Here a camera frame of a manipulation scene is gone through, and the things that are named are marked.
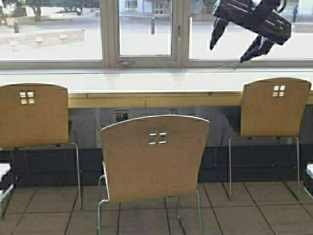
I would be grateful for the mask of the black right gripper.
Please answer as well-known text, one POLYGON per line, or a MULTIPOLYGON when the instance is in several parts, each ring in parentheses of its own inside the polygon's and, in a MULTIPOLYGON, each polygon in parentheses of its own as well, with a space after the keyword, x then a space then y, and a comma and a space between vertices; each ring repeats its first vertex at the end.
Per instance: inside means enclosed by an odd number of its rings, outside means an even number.
POLYGON ((240 58, 240 63, 267 55, 275 44, 283 45, 291 37, 291 23, 279 13, 284 0, 217 0, 213 15, 216 17, 211 34, 210 50, 222 37, 229 23, 258 34, 240 58))

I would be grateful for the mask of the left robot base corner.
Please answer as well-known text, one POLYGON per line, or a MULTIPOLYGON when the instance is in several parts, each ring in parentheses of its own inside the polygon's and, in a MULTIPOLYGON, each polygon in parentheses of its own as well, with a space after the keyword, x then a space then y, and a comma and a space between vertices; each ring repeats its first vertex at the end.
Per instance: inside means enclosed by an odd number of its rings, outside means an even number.
POLYGON ((14 174, 12 165, 8 162, 0 163, 0 202, 11 192, 14 187, 14 174))

